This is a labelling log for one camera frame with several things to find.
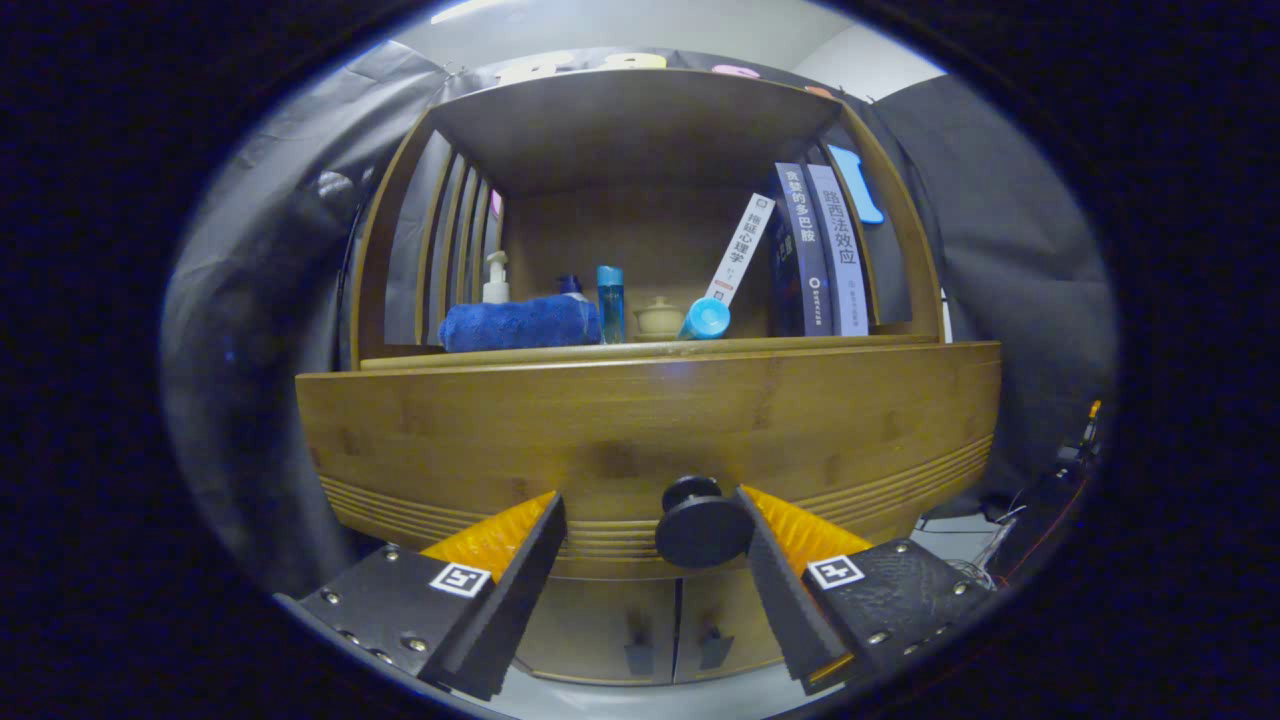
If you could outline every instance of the small blue bottle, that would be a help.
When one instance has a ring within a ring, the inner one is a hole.
[[[596,268],[595,291],[600,296],[600,341],[604,345],[626,342],[627,307],[622,299],[622,269],[612,265]]]
[[[689,307],[676,340],[716,340],[728,329],[728,305],[714,297],[699,297]]]

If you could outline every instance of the dark blue book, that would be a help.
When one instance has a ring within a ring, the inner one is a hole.
[[[809,197],[804,170],[774,163],[773,193],[778,206],[769,266],[773,275],[777,336],[829,336],[835,316],[831,281],[818,229],[818,208]]]

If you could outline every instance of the book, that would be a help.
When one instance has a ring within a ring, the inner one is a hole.
[[[704,297],[719,300],[726,307],[733,301],[737,286],[746,275],[746,265],[755,255],[755,247],[760,245],[760,236],[764,234],[764,228],[769,218],[773,217],[773,200],[751,193],[751,200],[746,202],[742,219],[737,222],[733,237],[728,241],[728,249],[724,250],[724,256],[721,258],[719,268],[716,269],[712,283],[707,286]]]
[[[831,279],[831,334],[867,336],[870,327],[867,319],[861,252],[840,182],[828,165],[808,164],[804,167],[804,176],[813,204],[818,208],[818,231]]]
[[[774,334],[829,336],[831,296],[827,259],[818,234],[817,208],[796,163],[774,163],[778,222],[773,228],[771,274]]]

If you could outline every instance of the wooden shelf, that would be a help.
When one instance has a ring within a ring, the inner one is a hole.
[[[844,105],[772,82],[680,69],[582,70],[481,90],[435,129],[509,197],[614,184],[754,188]]]
[[[722,355],[776,355],[780,352],[823,352],[856,347],[927,343],[927,336],[876,334],[868,337],[755,337],[740,340],[626,342],[621,345],[580,345],[573,347],[531,347],[376,357],[360,363],[360,369],[408,370],[426,368],[480,368],[489,365],[530,365],[541,363],[611,363],[637,359],[698,359]]]

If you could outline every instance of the soap dispenser bottle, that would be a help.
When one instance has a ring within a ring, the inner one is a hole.
[[[507,283],[507,254],[502,250],[490,252],[484,259],[489,263],[489,282],[480,288],[483,302],[511,302],[511,286]]]

